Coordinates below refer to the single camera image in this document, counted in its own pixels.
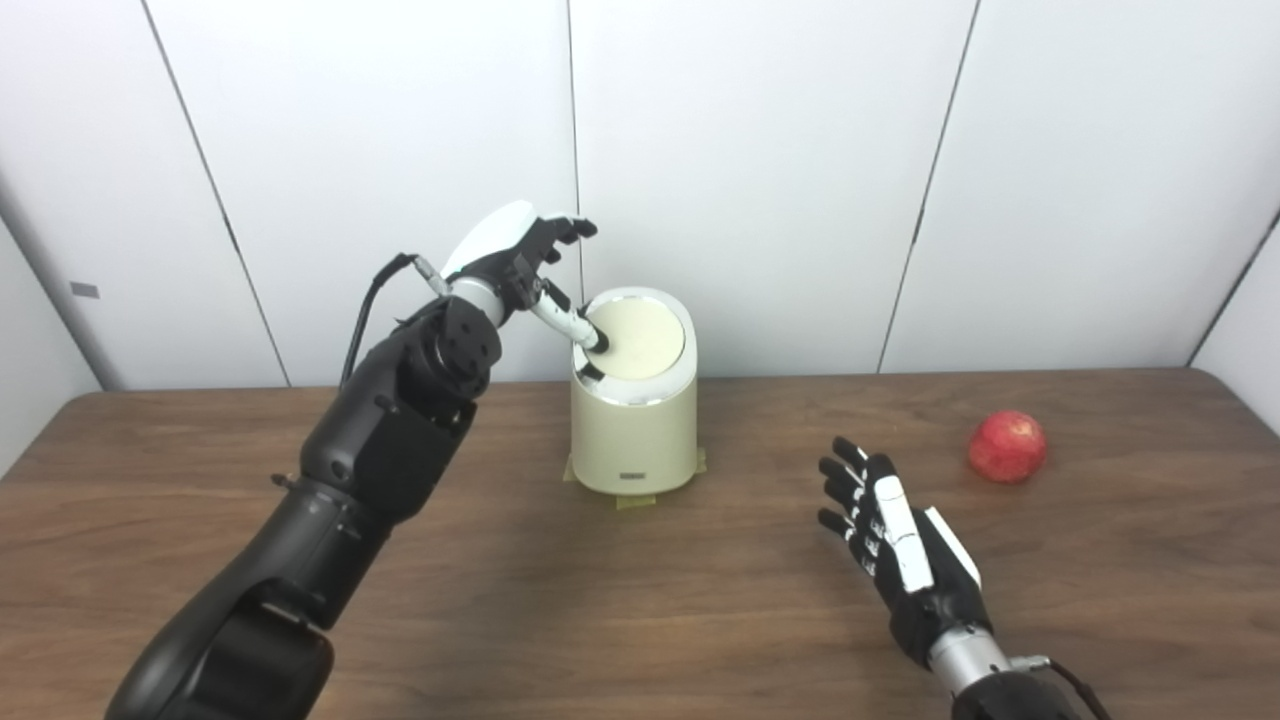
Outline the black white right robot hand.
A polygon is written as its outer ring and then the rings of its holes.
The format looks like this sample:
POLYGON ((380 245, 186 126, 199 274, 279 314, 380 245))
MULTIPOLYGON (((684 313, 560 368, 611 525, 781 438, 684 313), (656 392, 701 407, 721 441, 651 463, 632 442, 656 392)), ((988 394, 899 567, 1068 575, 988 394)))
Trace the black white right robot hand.
POLYGON ((890 611, 890 634, 922 667, 948 632, 993 632, 980 592, 980 574, 936 509, 908 498, 890 457, 868 454, 850 439, 832 441, 822 457, 823 489, 840 509, 819 509, 818 523, 847 547, 890 611))

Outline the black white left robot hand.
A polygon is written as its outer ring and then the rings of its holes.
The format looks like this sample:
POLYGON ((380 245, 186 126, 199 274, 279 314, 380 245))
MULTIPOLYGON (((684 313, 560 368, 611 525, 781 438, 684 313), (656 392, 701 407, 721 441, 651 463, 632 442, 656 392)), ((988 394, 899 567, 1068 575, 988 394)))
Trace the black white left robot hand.
POLYGON ((573 345, 604 354, 611 346, 605 332, 540 274, 541 266, 561 260, 559 243, 596 232, 585 217, 540 217, 529 201, 511 202, 476 224, 445 261, 448 295, 472 304, 497 329, 516 313, 531 313, 573 345))

